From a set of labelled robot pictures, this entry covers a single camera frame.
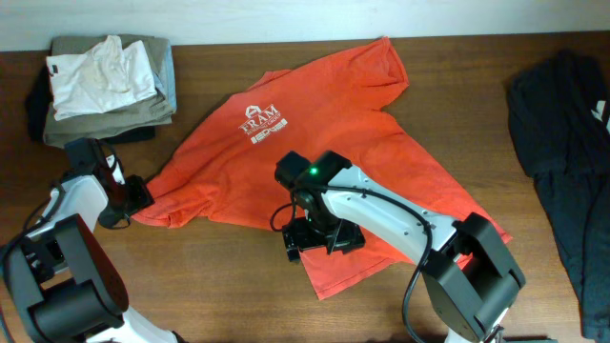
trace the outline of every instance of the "white wall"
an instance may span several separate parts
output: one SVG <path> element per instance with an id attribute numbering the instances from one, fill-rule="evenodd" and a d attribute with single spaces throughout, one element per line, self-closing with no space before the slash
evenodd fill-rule
<path id="1" fill-rule="evenodd" d="M 0 0 L 0 50 L 59 34 L 175 45 L 610 30 L 610 0 Z"/>

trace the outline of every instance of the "black cloth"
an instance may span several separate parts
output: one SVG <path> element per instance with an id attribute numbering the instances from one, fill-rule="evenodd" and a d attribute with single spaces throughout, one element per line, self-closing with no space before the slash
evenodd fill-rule
<path id="1" fill-rule="evenodd" d="M 38 73 L 30 94 L 26 98 L 26 114 L 28 115 L 28 135 L 30 140 L 43 142 L 47 113 L 53 101 L 49 70 L 47 67 Z M 155 137 L 154 127 L 141 127 L 125 131 L 115 137 L 104 138 L 110 144 L 140 142 Z"/>
<path id="2" fill-rule="evenodd" d="M 610 342 L 610 134 L 607 115 L 592 114 L 600 100 L 600 66 L 571 51 L 523 72 L 508 94 L 515 150 L 553 227 L 582 335 Z"/>

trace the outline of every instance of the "orange t-shirt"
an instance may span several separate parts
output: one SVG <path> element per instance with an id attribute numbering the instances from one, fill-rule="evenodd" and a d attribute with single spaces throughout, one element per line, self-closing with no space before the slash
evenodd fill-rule
<path id="1" fill-rule="evenodd" d="M 335 151 L 377 183 L 432 210 L 464 219 L 489 215 L 394 117 L 381 108 L 409 85 L 388 38 L 334 53 L 293 71 L 271 71 L 235 94 L 176 150 L 149 184 L 155 203 L 133 218 L 178 228 L 196 216 L 259 229 L 289 201 L 275 182 L 288 151 L 311 161 Z M 276 219 L 288 221 L 290 211 Z M 496 225 L 503 240 L 509 235 Z M 320 299 L 407 258 L 363 230 L 346 254 L 306 251 L 302 263 Z"/>

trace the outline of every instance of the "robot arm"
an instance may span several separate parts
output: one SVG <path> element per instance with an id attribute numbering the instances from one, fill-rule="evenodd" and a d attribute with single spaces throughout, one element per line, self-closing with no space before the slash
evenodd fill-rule
<path id="1" fill-rule="evenodd" d="M 153 202 L 143 180 L 124 178 L 116 156 L 107 161 L 94 139 L 71 142 L 66 152 L 72 169 L 52 189 L 42 219 L 2 250 L 3 277 L 28 335 L 45 343 L 182 342 L 129 306 L 92 234 L 96 221 L 114 229 Z M 66 271 L 69 280 L 48 286 Z"/>
<path id="2" fill-rule="evenodd" d="M 421 268 L 448 342 L 487 340 L 515 301 L 525 277 L 489 221 L 472 213 L 460 222 L 390 192 L 344 157 L 327 152 L 313 164 L 291 151 L 275 179 L 306 212 L 283 230 L 289 260 L 326 247 L 327 253 L 362 247 L 362 226 Z M 473 258 L 464 270 L 456 261 Z"/>

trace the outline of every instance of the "wooden table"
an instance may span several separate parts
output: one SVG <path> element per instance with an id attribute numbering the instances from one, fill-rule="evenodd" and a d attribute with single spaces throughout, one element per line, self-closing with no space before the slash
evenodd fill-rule
<path id="1" fill-rule="evenodd" d="M 178 113 L 148 142 L 116 146 L 126 173 L 155 174 L 180 142 L 232 93 L 264 71 L 293 69 L 367 41 L 173 48 Z M 515 239 L 528 284 L 503 321 L 511 337 L 581 342 L 579 306 L 548 220 L 507 130 L 506 86 L 517 72 L 572 48 L 597 57 L 610 79 L 610 33 L 394 39 L 411 86 L 388 106 L 412 135 Z M 23 102 L 45 53 L 0 53 L 0 241 L 16 234 L 68 167 L 56 148 L 31 143 Z M 271 232 L 198 218 L 179 230 L 134 223 L 95 236 L 119 270 L 131 303 L 191 342 L 408 341 L 400 305 L 413 266 L 393 267 L 318 301 L 300 265 Z M 2 307 L 23 333 L 4 287 Z M 442 337 L 423 287 L 411 305 L 416 330 Z"/>

